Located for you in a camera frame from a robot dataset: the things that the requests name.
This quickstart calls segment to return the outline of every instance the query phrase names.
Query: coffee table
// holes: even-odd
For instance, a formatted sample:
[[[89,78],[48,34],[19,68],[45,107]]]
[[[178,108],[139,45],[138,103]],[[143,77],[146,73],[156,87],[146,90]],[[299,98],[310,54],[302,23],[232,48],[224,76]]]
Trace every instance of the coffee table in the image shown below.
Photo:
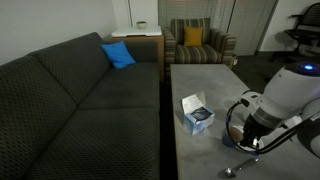
[[[226,179],[224,171],[252,156],[222,144],[228,109],[248,87],[225,65],[171,65],[172,102],[179,179]],[[207,106],[215,112],[211,126],[190,135],[183,126],[181,99],[204,91]],[[231,125],[243,125],[244,108],[233,112]],[[277,129],[263,138],[271,142],[284,130]],[[237,179],[319,179],[320,159],[297,140],[287,141],[273,151],[261,155],[259,161],[238,172]]]

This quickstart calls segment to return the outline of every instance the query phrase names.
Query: spoon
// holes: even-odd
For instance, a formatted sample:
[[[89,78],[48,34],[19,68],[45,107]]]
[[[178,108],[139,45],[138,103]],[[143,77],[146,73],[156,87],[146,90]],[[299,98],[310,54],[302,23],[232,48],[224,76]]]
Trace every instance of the spoon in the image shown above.
[[[257,162],[258,160],[259,159],[257,157],[250,158],[247,161],[243,162],[242,164],[238,165],[237,167],[226,169],[225,174],[228,178],[236,177],[237,172],[241,171],[243,167],[249,166],[250,164]]]

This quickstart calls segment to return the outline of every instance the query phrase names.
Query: tissue box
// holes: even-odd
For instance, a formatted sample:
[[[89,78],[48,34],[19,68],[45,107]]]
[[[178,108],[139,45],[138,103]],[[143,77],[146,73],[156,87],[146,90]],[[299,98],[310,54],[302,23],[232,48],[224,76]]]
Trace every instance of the tissue box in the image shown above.
[[[183,124],[191,135],[197,134],[213,123],[214,112],[205,104],[204,92],[182,99]]]

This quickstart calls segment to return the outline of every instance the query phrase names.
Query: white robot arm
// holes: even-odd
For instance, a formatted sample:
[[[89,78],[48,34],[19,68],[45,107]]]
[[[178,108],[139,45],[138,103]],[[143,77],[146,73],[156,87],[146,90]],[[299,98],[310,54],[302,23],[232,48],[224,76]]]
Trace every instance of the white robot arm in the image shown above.
[[[307,148],[320,157],[320,65],[289,64],[271,79],[262,95],[247,92],[240,102],[251,111],[244,125],[242,146],[255,147],[261,136],[270,134],[285,120],[299,115],[303,121],[310,122],[304,123],[309,128],[297,131],[298,138],[300,141],[309,138]],[[309,142],[301,143],[306,147]]]

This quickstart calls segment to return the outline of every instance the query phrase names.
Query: throw pillow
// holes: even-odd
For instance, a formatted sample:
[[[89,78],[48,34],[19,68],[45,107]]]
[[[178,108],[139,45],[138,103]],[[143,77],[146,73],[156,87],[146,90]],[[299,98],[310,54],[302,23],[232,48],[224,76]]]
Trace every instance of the throw pillow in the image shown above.
[[[129,54],[123,41],[113,44],[103,44],[101,47],[107,54],[109,61],[116,69],[124,68],[130,64],[136,63]]]
[[[201,46],[203,28],[184,27],[184,46]]]

